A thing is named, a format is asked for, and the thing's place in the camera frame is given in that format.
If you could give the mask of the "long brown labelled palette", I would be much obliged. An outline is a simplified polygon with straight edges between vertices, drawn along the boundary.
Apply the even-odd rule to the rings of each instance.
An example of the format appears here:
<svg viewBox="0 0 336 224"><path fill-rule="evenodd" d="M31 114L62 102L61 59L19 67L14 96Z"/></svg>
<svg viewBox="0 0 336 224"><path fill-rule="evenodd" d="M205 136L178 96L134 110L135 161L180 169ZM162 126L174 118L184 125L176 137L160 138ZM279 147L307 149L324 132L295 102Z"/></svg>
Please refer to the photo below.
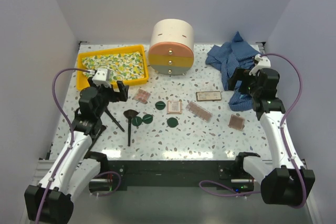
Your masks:
<svg viewBox="0 0 336 224"><path fill-rule="evenodd" d="M197 101L220 101L222 95L220 91L196 92Z"/></svg>

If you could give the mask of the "long clear brown eyeshadow palette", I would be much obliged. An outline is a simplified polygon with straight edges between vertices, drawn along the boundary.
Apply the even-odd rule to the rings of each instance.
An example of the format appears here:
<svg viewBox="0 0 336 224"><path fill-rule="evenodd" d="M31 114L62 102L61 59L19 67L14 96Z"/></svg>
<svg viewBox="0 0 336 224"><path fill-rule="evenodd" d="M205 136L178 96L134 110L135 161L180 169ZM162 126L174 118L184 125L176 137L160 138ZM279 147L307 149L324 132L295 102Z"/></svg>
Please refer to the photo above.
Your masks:
<svg viewBox="0 0 336 224"><path fill-rule="evenodd" d="M212 114L209 111L192 101L188 103L186 110L205 122L209 122L212 118Z"/></svg>

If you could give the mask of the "square peach compact labelled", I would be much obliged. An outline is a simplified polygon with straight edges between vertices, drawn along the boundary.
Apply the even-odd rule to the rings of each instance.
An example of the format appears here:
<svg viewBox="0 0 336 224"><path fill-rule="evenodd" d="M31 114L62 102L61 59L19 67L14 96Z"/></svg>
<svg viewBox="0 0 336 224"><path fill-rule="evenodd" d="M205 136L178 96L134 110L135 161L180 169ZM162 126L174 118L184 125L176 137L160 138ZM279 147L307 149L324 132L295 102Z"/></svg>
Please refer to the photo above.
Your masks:
<svg viewBox="0 0 336 224"><path fill-rule="evenodd" d="M168 101L167 102L167 114L181 114L182 102L181 101Z"/></svg>

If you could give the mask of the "round cream drawer organizer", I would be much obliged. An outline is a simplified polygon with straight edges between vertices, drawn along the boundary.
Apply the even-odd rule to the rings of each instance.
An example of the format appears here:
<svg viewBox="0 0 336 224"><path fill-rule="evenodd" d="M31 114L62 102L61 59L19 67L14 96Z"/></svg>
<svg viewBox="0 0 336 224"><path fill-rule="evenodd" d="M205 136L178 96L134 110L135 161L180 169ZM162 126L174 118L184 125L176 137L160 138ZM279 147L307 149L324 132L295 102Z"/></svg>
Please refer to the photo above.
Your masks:
<svg viewBox="0 0 336 224"><path fill-rule="evenodd" d="M193 27L180 19L157 22L153 28L148 60L157 73L185 75L194 63Z"/></svg>

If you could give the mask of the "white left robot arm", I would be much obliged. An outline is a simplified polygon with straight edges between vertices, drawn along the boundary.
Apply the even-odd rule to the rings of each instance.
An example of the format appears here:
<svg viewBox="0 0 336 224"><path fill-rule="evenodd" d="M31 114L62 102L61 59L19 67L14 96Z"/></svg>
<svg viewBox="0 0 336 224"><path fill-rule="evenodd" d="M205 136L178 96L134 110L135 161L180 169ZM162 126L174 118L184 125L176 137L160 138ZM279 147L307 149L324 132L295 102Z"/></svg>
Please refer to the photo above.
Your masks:
<svg viewBox="0 0 336 224"><path fill-rule="evenodd" d="M117 81L112 86L95 84L80 91L79 107L71 122L70 133L59 156L37 185L29 185L24 193L28 219L36 223L68 223L75 198L94 177L108 174L107 156L92 152L100 134L106 129L101 116L111 102L125 102L129 86Z"/></svg>

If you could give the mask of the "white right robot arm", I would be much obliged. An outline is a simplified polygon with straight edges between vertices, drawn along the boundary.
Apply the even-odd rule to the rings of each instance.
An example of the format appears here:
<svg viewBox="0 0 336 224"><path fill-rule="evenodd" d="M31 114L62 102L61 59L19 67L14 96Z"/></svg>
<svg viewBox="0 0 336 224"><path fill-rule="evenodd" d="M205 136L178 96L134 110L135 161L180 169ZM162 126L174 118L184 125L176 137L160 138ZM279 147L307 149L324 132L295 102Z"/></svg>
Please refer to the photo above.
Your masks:
<svg viewBox="0 0 336 224"><path fill-rule="evenodd" d="M237 68L228 81L229 90L241 82L239 91L248 94L271 152L272 166L266 165L255 153L239 153L234 173L239 178L251 175L259 184L264 203L301 208L306 203L315 182L314 172L304 167L298 157L287 128L286 110L277 97L280 75L263 68L253 74Z"/></svg>

